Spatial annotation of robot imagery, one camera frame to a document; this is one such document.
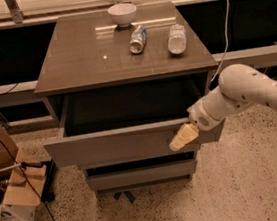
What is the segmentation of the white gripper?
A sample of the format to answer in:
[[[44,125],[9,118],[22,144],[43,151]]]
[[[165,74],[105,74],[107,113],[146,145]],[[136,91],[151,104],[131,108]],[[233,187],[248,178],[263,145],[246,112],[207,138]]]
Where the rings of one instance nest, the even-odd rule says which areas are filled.
[[[218,97],[215,94],[205,95],[188,109],[189,120],[192,123],[183,124],[171,140],[169,148],[179,151],[185,145],[196,139],[201,131],[214,129],[221,119],[217,118]]]

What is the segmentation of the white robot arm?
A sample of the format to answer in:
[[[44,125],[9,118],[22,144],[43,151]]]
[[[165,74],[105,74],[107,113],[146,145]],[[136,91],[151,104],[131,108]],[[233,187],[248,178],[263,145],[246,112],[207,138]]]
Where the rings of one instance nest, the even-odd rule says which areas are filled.
[[[169,148],[181,150],[201,131],[214,129],[227,116],[253,104],[277,111],[277,81],[245,64],[226,67],[221,71],[218,86],[187,109],[189,122],[180,127]]]

